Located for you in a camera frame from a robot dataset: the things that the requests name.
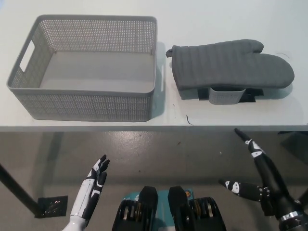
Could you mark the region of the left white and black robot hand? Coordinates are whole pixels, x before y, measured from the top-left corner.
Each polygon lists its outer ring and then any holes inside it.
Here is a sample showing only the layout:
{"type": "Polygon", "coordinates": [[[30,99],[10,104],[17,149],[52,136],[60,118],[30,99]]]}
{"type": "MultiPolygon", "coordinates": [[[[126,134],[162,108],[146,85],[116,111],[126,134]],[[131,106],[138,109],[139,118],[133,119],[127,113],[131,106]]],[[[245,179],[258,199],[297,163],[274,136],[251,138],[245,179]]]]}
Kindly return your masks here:
{"type": "Polygon", "coordinates": [[[103,155],[91,168],[80,186],[71,216],[80,217],[86,222],[91,219],[106,181],[109,162],[107,156],[103,155]]]}

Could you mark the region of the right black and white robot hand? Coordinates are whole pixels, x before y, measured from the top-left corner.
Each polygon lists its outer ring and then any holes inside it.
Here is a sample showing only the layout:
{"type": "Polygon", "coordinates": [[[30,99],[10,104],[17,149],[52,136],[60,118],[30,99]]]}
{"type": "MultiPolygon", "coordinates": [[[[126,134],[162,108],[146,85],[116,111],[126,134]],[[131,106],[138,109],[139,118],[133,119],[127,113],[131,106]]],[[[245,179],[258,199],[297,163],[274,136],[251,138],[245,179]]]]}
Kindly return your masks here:
{"type": "Polygon", "coordinates": [[[218,181],[219,184],[239,197],[259,202],[265,216],[275,216],[285,221],[302,215],[302,203],[290,195],[281,174],[266,152],[243,131],[238,128],[234,131],[247,145],[262,186],[223,179],[218,181]]]}

